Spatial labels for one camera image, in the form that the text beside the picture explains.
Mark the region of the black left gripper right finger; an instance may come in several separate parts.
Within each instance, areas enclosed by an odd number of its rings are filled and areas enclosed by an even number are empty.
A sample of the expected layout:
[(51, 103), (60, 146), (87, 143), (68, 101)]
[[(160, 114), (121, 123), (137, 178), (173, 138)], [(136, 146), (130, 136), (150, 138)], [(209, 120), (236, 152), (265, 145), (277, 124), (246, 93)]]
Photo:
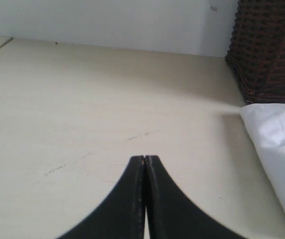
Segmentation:
[(155, 155), (145, 159), (145, 199), (151, 239), (242, 239), (196, 206)]

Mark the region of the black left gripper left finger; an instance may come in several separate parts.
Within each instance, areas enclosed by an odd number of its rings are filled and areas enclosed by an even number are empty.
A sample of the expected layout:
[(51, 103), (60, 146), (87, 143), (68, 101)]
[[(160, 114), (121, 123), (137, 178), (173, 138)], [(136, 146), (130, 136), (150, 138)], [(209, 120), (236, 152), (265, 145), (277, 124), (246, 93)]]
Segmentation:
[(122, 176), (102, 203), (61, 239), (143, 239), (144, 157), (130, 158)]

